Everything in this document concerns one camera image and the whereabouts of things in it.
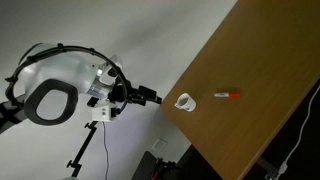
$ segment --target red marker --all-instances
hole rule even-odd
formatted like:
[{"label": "red marker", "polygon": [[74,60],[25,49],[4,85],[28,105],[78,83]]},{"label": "red marker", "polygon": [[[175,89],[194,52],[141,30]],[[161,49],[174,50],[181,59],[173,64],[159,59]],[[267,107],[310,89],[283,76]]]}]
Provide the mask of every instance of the red marker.
[{"label": "red marker", "polygon": [[238,92],[223,92],[223,93],[214,93],[214,97],[240,97],[240,93]]}]

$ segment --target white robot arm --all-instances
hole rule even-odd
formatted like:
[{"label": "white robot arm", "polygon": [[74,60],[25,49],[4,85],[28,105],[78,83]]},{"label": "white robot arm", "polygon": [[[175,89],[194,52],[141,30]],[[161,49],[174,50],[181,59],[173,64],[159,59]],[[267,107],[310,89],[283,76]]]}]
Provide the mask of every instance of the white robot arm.
[{"label": "white robot arm", "polygon": [[[105,60],[105,63],[89,63],[76,52],[97,56]],[[0,114],[6,114],[6,117],[2,117],[5,121],[11,117],[8,116],[10,113],[6,109],[14,107],[23,110],[25,116],[37,124],[56,125],[65,122],[73,115],[78,94],[92,96],[88,106],[95,107],[94,121],[111,121],[123,111],[127,103],[143,106],[146,101],[161,103],[162,99],[156,95],[156,91],[143,86],[139,86],[138,89],[133,88],[121,70],[122,63],[117,56],[108,59],[92,48],[37,44],[24,54],[13,75],[6,79],[10,83],[6,96],[11,102],[11,107],[2,108],[3,112],[0,109]],[[18,77],[25,85],[25,95],[20,99],[13,94]],[[64,111],[54,120],[40,117],[37,113],[40,102],[51,90],[68,95]],[[121,102],[122,107],[117,108],[116,102]]]}]

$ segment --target white cup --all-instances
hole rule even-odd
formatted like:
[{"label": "white cup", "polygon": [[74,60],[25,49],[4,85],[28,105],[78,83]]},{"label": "white cup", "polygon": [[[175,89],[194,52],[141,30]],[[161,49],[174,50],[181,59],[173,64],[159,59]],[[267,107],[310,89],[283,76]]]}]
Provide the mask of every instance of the white cup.
[{"label": "white cup", "polygon": [[184,109],[186,111],[193,111],[196,108],[196,102],[192,99],[192,97],[187,94],[183,93],[177,100],[177,103],[174,105],[178,109]]}]

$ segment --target black bracket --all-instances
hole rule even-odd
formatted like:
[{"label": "black bracket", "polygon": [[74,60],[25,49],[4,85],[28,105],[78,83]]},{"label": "black bracket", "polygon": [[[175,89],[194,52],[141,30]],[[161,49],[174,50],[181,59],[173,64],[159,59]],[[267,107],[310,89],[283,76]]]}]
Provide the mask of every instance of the black bracket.
[{"label": "black bracket", "polygon": [[87,124],[84,126],[84,128],[88,128],[88,129],[90,129],[91,131],[90,131],[90,133],[88,134],[87,139],[84,141],[82,147],[80,148],[80,150],[79,150],[76,158],[75,158],[73,161],[70,160],[70,161],[68,162],[68,164],[67,164],[67,168],[69,168],[69,167],[74,168],[74,171],[73,171],[71,177],[77,177],[78,174],[79,174],[79,172],[80,172],[80,169],[81,169],[81,166],[82,166],[82,165],[79,164],[79,161],[80,161],[82,155],[84,154],[84,152],[86,151],[86,149],[87,149],[87,147],[88,147],[88,145],[89,145],[89,143],[90,143],[90,141],[91,141],[94,133],[95,133],[96,130],[97,130],[97,128],[95,127],[97,123],[98,123],[98,121],[93,121],[91,124],[87,123]]},{"label": "black bracket", "polygon": [[261,166],[263,169],[268,171],[268,174],[264,177],[266,180],[276,180],[279,175],[279,170],[275,168],[272,164],[268,161],[260,157],[257,160],[257,164]]},{"label": "black bracket", "polygon": [[[147,101],[157,104],[162,103],[162,98],[157,96],[157,92],[144,86],[139,86],[135,89],[131,86],[130,81],[127,81],[128,91],[128,103],[139,104],[145,106]],[[108,98],[111,102],[124,102],[125,97],[122,94],[122,85],[114,86],[113,90],[109,93]]]},{"label": "black bracket", "polygon": [[185,171],[183,168],[178,167],[175,162],[172,162],[172,161],[164,162],[163,158],[158,158],[156,165],[153,169],[151,179],[155,179],[155,180],[164,179],[163,175],[165,173],[172,173],[174,170]]}]

